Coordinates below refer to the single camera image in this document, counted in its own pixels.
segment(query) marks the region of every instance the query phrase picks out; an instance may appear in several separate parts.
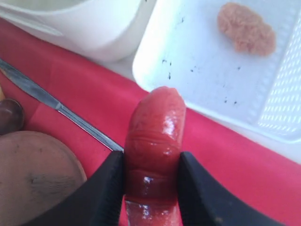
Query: round wooden board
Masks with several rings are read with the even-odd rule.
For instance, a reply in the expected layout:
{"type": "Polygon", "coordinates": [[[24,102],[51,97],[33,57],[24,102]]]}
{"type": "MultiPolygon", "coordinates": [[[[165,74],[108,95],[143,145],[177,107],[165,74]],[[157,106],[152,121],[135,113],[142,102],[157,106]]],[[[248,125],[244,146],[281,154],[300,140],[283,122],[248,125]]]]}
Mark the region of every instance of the round wooden board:
{"type": "Polygon", "coordinates": [[[87,177],[73,152],[43,133],[0,137],[0,226],[17,226],[52,208],[87,177]]]}

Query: white plastic tray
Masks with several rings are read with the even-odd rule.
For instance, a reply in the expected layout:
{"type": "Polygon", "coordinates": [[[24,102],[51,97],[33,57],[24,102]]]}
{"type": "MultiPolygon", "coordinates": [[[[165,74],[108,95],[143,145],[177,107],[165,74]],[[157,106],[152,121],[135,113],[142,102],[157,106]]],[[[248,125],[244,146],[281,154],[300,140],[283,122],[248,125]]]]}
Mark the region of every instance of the white plastic tray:
{"type": "Polygon", "coordinates": [[[189,108],[281,142],[301,139],[301,1],[237,0],[277,34],[274,54],[235,52],[220,33],[226,0],[158,0],[133,63],[146,91],[175,87],[189,108]]]}

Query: white container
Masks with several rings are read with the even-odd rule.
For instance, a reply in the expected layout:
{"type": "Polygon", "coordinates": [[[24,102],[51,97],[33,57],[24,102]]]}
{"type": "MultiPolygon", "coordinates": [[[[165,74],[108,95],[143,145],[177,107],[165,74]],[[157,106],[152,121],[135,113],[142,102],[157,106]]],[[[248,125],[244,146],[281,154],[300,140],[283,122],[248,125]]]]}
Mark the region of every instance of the white container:
{"type": "Polygon", "coordinates": [[[0,17],[97,62],[133,53],[156,0],[0,0],[0,17]]]}
{"type": "Polygon", "coordinates": [[[134,59],[139,86],[175,87],[187,106],[274,140],[301,141],[301,1],[237,0],[273,27],[275,53],[235,52],[218,30],[227,0],[158,0],[134,59]]]}

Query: red cloth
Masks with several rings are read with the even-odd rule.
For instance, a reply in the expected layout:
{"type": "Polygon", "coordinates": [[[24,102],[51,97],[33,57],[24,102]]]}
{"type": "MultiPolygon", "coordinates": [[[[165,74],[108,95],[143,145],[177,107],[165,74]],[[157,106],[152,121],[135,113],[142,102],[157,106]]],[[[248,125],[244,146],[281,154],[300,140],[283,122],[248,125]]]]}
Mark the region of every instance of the red cloth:
{"type": "MultiPolygon", "coordinates": [[[[134,82],[81,56],[38,40],[0,20],[0,57],[120,145],[138,101],[134,82]]],[[[0,84],[26,112],[26,129],[50,134],[74,151],[87,176],[109,150],[60,113],[39,103],[0,73],[0,84]]],[[[301,166],[191,111],[184,150],[238,198],[286,225],[301,225],[301,166]]],[[[127,225],[124,207],[121,225],[127,225]]]]}

